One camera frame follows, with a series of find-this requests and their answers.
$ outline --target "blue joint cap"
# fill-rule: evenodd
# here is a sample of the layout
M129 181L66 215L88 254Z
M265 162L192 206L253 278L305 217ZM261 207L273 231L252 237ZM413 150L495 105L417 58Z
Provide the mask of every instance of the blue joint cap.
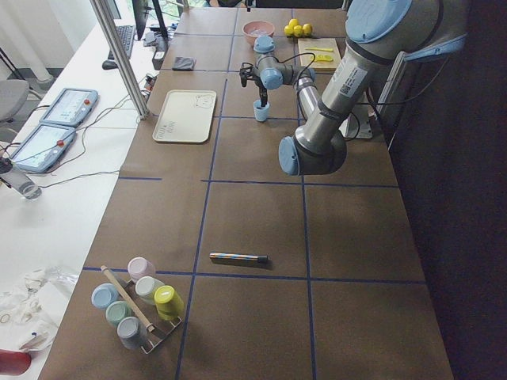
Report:
M275 50L275 41L270 36L260 36L255 39L253 50L259 54L270 53Z
M347 36L369 44L387 35L405 17L412 0L355 0L347 12Z
M277 89L284 84L284 77L279 70L269 68L261 72L261 81L266 89Z
M299 156L292 137L284 137L278 146L278 161L289 176L299 175Z

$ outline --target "beige tray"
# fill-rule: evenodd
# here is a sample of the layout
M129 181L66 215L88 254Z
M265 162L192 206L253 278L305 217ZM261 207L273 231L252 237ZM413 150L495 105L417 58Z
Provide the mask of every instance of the beige tray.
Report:
M215 102L215 91L169 91L153 139L160 143L203 143L209 137Z

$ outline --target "striped pen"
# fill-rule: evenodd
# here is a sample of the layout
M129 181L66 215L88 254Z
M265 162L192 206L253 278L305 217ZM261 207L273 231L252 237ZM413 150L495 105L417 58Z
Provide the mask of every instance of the striped pen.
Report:
M225 260L240 260L240 261L254 261L256 263L267 263L268 256L256 256L256 255L238 255L237 253L217 253L211 252L209 254L210 259L225 259Z

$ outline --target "brown table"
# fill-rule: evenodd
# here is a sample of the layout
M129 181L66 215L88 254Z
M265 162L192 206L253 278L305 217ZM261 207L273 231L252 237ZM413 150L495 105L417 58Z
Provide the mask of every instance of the brown table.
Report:
M41 379L451 379L424 275L381 134L349 142L329 176L286 176L281 138L302 123L292 88L270 91L258 123L245 22L290 18L345 46L345 14L316 9L191 9L184 13L139 124ZM193 56L193 72L172 71ZM319 74L322 91L329 74ZM161 144L151 134L171 89L212 89L209 140ZM214 264L210 252L269 255L268 265ZM123 348L90 304L105 282L146 257L185 301L184 323L149 355ZM143 306L154 317L153 308Z

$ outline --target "computer keyboard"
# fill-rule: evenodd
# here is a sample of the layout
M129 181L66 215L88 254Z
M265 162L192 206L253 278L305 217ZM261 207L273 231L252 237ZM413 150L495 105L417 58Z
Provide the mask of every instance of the computer keyboard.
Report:
M121 43L124 45L125 53L130 58L132 55L132 47L134 46L135 26L121 25L116 27ZM109 51L108 59L114 59L112 51Z

